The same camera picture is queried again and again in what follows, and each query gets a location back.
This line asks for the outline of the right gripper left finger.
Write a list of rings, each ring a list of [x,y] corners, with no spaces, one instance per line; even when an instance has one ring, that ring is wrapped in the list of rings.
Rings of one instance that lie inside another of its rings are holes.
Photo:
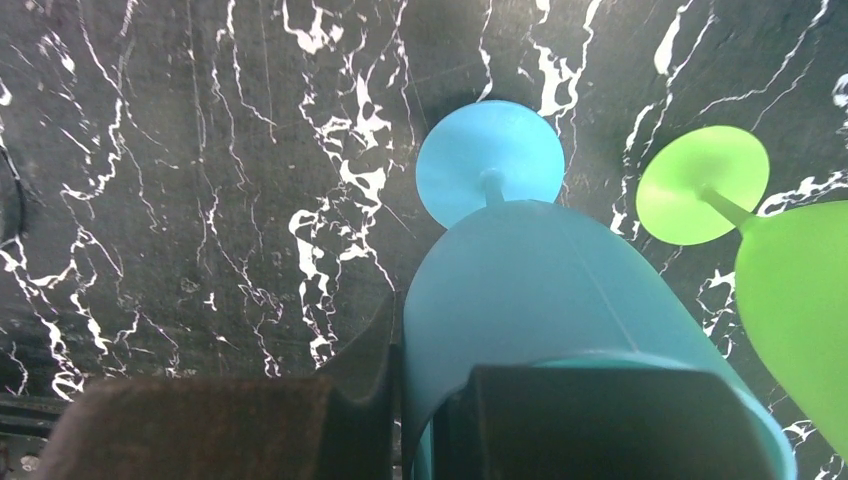
[[[60,417],[39,479],[389,479],[401,297],[308,376],[100,382]]]

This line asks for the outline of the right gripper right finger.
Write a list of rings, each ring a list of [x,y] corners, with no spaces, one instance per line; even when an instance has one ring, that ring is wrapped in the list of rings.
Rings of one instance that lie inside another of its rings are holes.
[[[774,479],[741,400],[692,370],[477,367],[437,411],[436,479]]]

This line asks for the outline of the teal wine glass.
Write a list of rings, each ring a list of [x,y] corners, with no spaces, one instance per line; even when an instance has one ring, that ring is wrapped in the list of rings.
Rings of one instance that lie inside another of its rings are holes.
[[[484,100],[425,137],[416,186],[445,228],[404,314],[404,437],[427,457],[431,422],[477,365],[707,371],[750,410],[781,479],[798,467],[781,427],[657,271],[608,227],[555,201],[565,155],[551,125]]]

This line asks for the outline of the green wine glass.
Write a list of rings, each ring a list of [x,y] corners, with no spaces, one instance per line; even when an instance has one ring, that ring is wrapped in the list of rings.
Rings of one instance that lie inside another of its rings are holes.
[[[847,452],[847,204],[761,217],[765,145],[715,125],[671,141],[649,162],[635,207],[656,239],[692,246],[737,231],[735,298],[754,350],[839,455]]]

